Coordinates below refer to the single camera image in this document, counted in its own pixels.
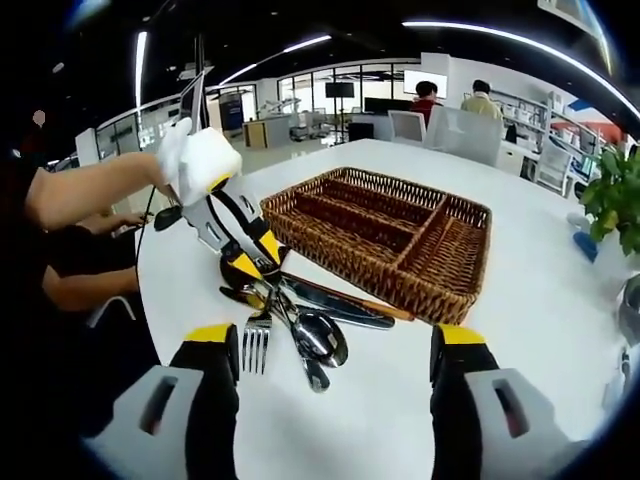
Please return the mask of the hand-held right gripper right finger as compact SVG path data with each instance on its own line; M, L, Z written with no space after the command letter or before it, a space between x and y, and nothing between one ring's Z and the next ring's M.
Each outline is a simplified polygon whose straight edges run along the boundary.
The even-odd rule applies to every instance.
M552 402L501 368L469 328L434 325L430 381L435 479L554 479L588 445L571 440Z

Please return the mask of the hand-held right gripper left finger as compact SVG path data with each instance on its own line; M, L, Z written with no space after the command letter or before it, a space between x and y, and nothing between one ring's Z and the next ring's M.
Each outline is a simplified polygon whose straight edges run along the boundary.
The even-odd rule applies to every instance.
M239 396L237 327L189 333L113 403L85 447L117 479L233 479Z

